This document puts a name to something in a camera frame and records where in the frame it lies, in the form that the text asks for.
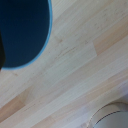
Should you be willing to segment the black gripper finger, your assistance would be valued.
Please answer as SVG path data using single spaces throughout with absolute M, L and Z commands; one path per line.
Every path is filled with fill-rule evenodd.
M 2 43 L 2 37 L 1 37 L 1 33 L 0 33 L 0 70 L 4 65 L 5 62 L 5 52 L 4 52 L 4 47 L 3 47 L 3 43 Z

